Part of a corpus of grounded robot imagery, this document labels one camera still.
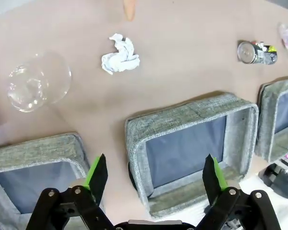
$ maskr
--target screw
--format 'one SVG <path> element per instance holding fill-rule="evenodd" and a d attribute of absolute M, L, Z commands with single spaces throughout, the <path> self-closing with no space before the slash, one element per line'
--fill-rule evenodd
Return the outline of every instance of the screw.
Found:
<path fill-rule="evenodd" d="M 261 197 L 262 197 L 261 193 L 256 193 L 255 196 L 256 196 L 257 198 L 261 198 Z"/>
<path fill-rule="evenodd" d="M 229 194 L 231 194 L 231 195 L 235 195 L 237 192 L 236 192 L 236 190 L 235 189 L 230 189 L 230 191 L 229 191 Z"/>
<path fill-rule="evenodd" d="M 80 188 L 77 188 L 77 189 L 75 190 L 75 193 L 76 193 L 76 194 L 79 194 L 79 193 L 81 193 L 81 190 L 80 190 Z"/>
<path fill-rule="evenodd" d="M 53 196 L 54 195 L 54 191 L 51 190 L 49 193 L 48 193 L 48 196 Z"/>

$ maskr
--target tan table surface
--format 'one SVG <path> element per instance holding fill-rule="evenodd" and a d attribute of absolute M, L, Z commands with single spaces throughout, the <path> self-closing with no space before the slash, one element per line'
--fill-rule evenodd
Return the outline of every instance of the tan table surface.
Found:
<path fill-rule="evenodd" d="M 36 0 L 0 16 L 0 145 L 78 132 L 90 162 L 104 153 L 109 179 L 104 194 L 115 224 L 147 219 L 127 172 L 125 120 L 213 91 L 256 102 L 261 84 L 288 75 L 288 56 L 277 33 L 288 10 L 265 0 L 138 0 L 135 20 L 119 0 Z M 140 55 L 135 70 L 101 68 L 115 51 L 108 37 L 122 33 Z M 275 65 L 237 61 L 237 41 L 260 40 L 278 48 Z M 72 68 L 66 97 L 32 113 L 11 107 L 6 78 L 35 53 L 62 54 Z M 265 166 L 255 157 L 251 172 Z"/>

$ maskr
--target white cloth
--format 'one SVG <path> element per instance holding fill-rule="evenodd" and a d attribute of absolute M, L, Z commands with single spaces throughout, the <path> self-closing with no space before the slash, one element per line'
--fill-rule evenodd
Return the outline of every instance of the white cloth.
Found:
<path fill-rule="evenodd" d="M 131 70 L 140 65 L 139 55 L 133 54 L 134 47 L 132 41 L 126 37 L 123 41 L 123 35 L 114 34 L 109 38 L 115 41 L 115 48 L 118 53 L 105 54 L 101 58 L 101 67 L 108 72 L 113 74 L 113 72 L 122 72 L 124 70 Z"/>

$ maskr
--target wooden stick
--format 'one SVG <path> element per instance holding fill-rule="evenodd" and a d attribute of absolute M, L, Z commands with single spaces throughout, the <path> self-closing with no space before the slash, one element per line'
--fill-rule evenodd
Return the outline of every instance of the wooden stick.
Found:
<path fill-rule="evenodd" d="M 136 0 L 123 0 L 125 15 L 128 21 L 132 21 L 135 15 L 135 2 Z"/>

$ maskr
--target fabric storage box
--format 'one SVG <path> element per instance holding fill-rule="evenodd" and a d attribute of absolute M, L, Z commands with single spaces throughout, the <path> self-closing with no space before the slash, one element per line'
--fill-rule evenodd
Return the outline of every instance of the fabric storage box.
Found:
<path fill-rule="evenodd" d="M 64 192 L 89 170 L 81 139 L 66 134 L 0 148 L 0 230 L 23 230 L 40 193 Z M 66 229 L 86 229 L 80 217 Z"/>
<path fill-rule="evenodd" d="M 154 218 L 206 199 L 202 169 L 211 153 L 227 180 L 242 179 L 253 155 L 258 107 L 231 93 L 126 121 L 138 195 Z"/>
<path fill-rule="evenodd" d="M 288 153 L 288 80 L 261 87 L 256 154 L 272 163 Z"/>

